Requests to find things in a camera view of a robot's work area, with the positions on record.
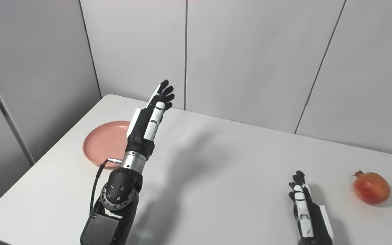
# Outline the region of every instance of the robotic arm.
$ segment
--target robotic arm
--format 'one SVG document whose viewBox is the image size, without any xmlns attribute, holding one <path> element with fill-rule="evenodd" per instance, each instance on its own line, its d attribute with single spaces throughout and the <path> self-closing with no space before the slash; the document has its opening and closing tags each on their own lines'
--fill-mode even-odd
<svg viewBox="0 0 392 245">
<path fill-rule="evenodd" d="M 294 217 L 299 227 L 299 245 L 332 245 L 333 232 L 324 205 L 312 201 L 305 174 L 297 171 L 289 183 L 289 196 L 294 203 Z"/>
<path fill-rule="evenodd" d="M 143 168 L 154 151 L 154 138 L 163 113 L 172 107 L 175 95 L 163 81 L 144 109 L 137 109 L 129 125 L 123 160 L 109 158 L 98 169 L 93 186 L 89 219 L 81 234 L 81 245 L 124 245 L 134 222 Z M 93 205 L 96 184 L 108 161 L 119 163 Z M 107 215 L 106 210 L 114 214 Z"/>
</svg>

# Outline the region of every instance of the pink plate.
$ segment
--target pink plate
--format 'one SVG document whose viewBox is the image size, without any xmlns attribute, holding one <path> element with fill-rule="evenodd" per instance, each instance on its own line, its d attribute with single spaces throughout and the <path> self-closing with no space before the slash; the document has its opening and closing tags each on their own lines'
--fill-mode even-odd
<svg viewBox="0 0 392 245">
<path fill-rule="evenodd" d="M 90 132 L 83 144 L 84 155 L 92 163 L 101 165 L 107 158 L 122 159 L 126 148 L 129 121 L 111 121 Z M 108 162 L 105 167 L 117 167 Z"/>
</svg>

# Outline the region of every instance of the black cable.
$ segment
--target black cable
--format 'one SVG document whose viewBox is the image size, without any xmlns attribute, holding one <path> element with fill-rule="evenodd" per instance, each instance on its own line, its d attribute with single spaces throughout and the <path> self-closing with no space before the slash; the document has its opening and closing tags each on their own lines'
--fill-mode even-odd
<svg viewBox="0 0 392 245">
<path fill-rule="evenodd" d="M 100 175 L 101 175 L 101 173 L 102 173 L 102 170 L 104 169 L 105 164 L 106 164 L 108 161 L 109 161 L 108 159 L 105 160 L 105 161 L 99 166 L 98 172 L 96 173 L 95 183 L 93 184 L 93 189 L 92 189 L 92 197 L 90 198 L 90 213 L 89 213 L 89 215 L 90 215 L 90 214 L 92 213 L 92 211 L 93 211 L 93 200 L 95 199 L 96 185 L 98 184 L 98 180 L 99 180 L 99 177 L 100 177 Z"/>
</svg>

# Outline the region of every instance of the tabletop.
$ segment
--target tabletop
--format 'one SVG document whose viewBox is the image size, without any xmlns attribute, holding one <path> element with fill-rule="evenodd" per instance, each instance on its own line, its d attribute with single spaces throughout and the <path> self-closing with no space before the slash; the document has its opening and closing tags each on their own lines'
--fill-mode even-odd
<svg viewBox="0 0 392 245">
<path fill-rule="evenodd" d="M 0 198 L 0 240 L 79 244 L 97 171 L 83 141 L 101 124 L 131 120 L 145 105 L 114 95 L 96 104 Z M 295 245 L 288 183 L 298 169 L 314 202 L 327 208 L 335 245 L 392 244 L 390 154 L 173 108 L 155 143 L 127 245 Z M 359 200 L 352 189 L 358 170 L 386 178 L 390 198 L 376 206 Z"/>
</svg>

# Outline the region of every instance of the pomegranate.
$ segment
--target pomegranate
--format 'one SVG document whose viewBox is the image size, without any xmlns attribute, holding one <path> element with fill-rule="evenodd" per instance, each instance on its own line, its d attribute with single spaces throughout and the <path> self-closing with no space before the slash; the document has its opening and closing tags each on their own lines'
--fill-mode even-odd
<svg viewBox="0 0 392 245">
<path fill-rule="evenodd" d="M 358 171 L 353 176 L 357 177 L 353 183 L 353 190 L 364 202 L 373 205 L 382 203 L 388 199 L 390 192 L 389 185 L 379 174 Z"/>
</svg>

